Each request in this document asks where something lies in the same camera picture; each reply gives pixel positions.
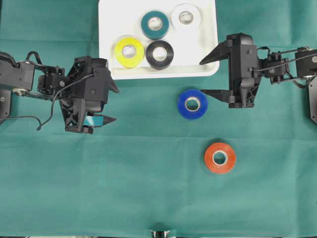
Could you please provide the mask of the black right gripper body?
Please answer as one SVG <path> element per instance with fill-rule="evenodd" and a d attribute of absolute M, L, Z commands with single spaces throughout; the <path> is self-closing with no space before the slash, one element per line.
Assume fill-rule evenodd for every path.
<path fill-rule="evenodd" d="M 250 35 L 231 34 L 226 37 L 229 46 L 229 108 L 252 108 L 261 77 L 253 72 L 260 67 L 257 46 Z"/>

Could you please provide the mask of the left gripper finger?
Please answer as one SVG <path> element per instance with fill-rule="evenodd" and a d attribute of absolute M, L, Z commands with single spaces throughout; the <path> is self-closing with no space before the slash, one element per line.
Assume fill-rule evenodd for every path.
<path fill-rule="evenodd" d="M 87 127 L 95 128 L 95 127 L 102 127 L 114 121 L 116 121 L 115 118 L 104 116 L 104 115 L 86 116 L 83 125 Z"/>
<path fill-rule="evenodd" d="M 119 93 L 119 89 L 115 81 L 112 79 L 111 72 L 109 70 L 106 73 L 106 80 L 107 80 L 108 89 L 114 93 Z"/>

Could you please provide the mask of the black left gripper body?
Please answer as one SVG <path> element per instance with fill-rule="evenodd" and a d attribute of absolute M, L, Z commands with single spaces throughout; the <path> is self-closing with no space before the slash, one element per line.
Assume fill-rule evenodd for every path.
<path fill-rule="evenodd" d="M 79 57 L 67 74 L 75 83 L 64 90 L 59 100 L 65 130 L 92 134 L 94 128 L 84 126 L 86 116 L 101 115 L 108 99 L 106 73 L 108 62 L 102 58 Z"/>

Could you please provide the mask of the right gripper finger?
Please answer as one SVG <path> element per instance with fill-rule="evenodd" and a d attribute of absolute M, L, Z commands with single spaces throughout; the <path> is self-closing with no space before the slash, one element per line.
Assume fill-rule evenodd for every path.
<path fill-rule="evenodd" d="M 209 95 L 215 99 L 218 99 L 219 101 L 225 102 L 225 103 L 232 103 L 233 102 L 232 90 L 201 89 L 201 92 L 203 92 L 204 94 Z"/>
<path fill-rule="evenodd" d="M 230 53 L 230 46 L 228 42 L 224 41 L 219 43 L 207 56 L 205 56 L 201 61 L 200 65 L 208 64 L 215 61 L 225 60 L 228 58 Z"/>

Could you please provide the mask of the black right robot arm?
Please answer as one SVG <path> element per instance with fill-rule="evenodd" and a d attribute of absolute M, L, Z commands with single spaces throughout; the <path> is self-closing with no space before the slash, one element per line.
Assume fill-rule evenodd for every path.
<path fill-rule="evenodd" d="M 265 59 L 258 57 L 259 50 L 266 50 Z M 292 81 L 304 88 L 317 75 L 317 52 L 309 47 L 291 51 L 293 59 L 284 57 L 286 52 L 272 52 L 269 47 L 258 48 L 252 36 L 237 33 L 226 37 L 200 64 L 228 61 L 229 88 L 227 90 L 203 89 L 202 92 L 230 108 L 252 108 L 261 79 L 268 78 L 271 84 Z"/>

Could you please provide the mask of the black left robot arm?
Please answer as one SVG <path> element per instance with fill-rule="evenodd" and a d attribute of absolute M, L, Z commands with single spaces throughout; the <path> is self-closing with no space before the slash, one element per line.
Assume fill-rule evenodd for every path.
<path fill-rule="evenodd" d="M 68 74 L 59 66 L 44 65 L 36 51 L 24 61 L 0 54 L 0 120 L 11 116 L 11 96 L 31 97 L 51 102 L 50 113 L 59 102 L 65 131 L 92 134 L 94 128 L 114 122 L 102 115 L 108 94 L 119 89 L 111 77 L 108 61 L 83 56 L 75 58 Z"/>

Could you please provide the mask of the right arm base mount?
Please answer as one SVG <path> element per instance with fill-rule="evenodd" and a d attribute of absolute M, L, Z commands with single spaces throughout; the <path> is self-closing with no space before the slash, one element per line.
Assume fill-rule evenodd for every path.
<path fill-rule="evenodd" d="M 310 118 L 317 124 L 317 77 L 315 76 L 308 84 Z"/>

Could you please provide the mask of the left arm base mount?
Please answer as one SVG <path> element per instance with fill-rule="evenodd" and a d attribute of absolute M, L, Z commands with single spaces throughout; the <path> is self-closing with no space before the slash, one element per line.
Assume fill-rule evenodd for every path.
<path fill-rule="evenodd" d="M 11 91 L 0 89 L 0 124 L 10 116 L 11 113 Z"/>

